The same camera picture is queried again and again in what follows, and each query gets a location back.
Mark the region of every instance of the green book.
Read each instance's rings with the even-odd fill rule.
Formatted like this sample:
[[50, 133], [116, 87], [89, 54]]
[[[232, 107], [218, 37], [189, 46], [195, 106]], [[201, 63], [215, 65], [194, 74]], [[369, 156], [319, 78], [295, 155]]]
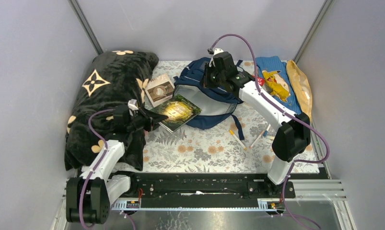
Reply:
[[160, 122], [160, 125], [172, 133], [201, 113], [202, 110], [187, 98], [177, 94], [151, 111], [168, 116], [167, 119]]

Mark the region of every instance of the floral mat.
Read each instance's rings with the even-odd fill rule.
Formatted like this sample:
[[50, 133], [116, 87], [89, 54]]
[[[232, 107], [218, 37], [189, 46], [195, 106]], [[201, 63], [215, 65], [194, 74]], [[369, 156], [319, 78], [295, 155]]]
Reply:
[[[153, 78], [167, 73], [171, 78], [179, 76], [190, 61], [159, 61], [154, 69]], [[241, 64], [246, 71], [253, 74], [251, 61]], [[152, 108], [146, 98], [146, 107]], [[249, 147], [256, 137], [266, 129], [267, 121], [246, 103], [238, 105], [235, 112], [243, 127], [245, 140]], [[144, 147], [143, 172], [152, 173], [267, 173], [275, 158], [271, 149], [272, 139], [276, 135], [270, 129], [268, 136], [260, 139], [252, 148], [244, 150], [229, 133], [237, 131], [232, 117], [217, 126], [200, 130], [182, 126], [174, 133], [160, 127], [150, 132]], [[300, 154], [300, 159], [315, 160], [313, 147], [310, 145]], [[136, 171], [125, 163], [116, 164], [114, 171]], [[297, 163], [294, 173], [318, 173], [316, 164]]]

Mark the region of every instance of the black mounting bracket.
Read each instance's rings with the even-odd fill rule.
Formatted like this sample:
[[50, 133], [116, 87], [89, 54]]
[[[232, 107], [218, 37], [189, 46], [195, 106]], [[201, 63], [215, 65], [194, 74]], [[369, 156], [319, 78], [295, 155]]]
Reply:
[[204, 88], [218, 88], [222, 86], [227, 92], [239, 98], [239, 90], [254, 77], [246, 71], [238, 71], [233, 57], [228, 52], [221, 52], [213, 56], [213, 65], [205, 64], [204, 77], [200, 84]]
[[[301, 121], [310, 124], [307, 114], [295, 115]], [[276, 137], [271, 145], [274, 153], [283, 161], [290, 162], [311, 143], [311, 131], [294, 120], [283, 122], [277, 130]]]
[[[66, 218], [68, 222], [80, 222], [79, 200], [85, 180], [80, 177], [70, 178], [67, 182]], [[89, 180], [83, 198], [83, 220], [85, 223], [103, 224], [106, 222], [110, 201], [105, 181], [100, 178]]]
[[[265, 181], [250, 181], [247, 183], [249, 198], [280, 198], [282, 185], [275, 185]], [[284, 191], [285, 197], [295, 198], [295, 190], [292, 182], [287, 182]]]

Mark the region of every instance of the book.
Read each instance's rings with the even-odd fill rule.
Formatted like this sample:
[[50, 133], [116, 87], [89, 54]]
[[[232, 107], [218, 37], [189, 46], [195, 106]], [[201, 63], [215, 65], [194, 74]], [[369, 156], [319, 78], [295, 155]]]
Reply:
[[163, 74], [152, 79], [145, 91], [153, 107], [156, 107], [173, 97], [174, 84], [167, 74]]
[[152, 112], [168, 116], [160, 125], [173, 133], [192, 118], [201, 113], [201, 109], [187, 98], [178, 94], [170, 100], [151, 109]]

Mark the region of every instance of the navy backpack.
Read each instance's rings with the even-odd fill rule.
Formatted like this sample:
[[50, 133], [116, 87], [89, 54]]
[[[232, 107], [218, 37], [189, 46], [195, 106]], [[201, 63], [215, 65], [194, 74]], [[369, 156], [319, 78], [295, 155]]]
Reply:
[[174, 77], [174, 95], [181, 94], [202, 109], [200, 115], [187, 122], [187, 125], [208, 129], [232, 116], [239, 130], [239, 138], [244, 140], [242, 126], [237, 117], [232, 114], [236, 106], [242, 101], [223, 87], [207, 89], [200, 84], [204, 75], [205, 64], [209, 62], [210, 58], [208, 57], [192, 61], [182, 70], [179, 77]]

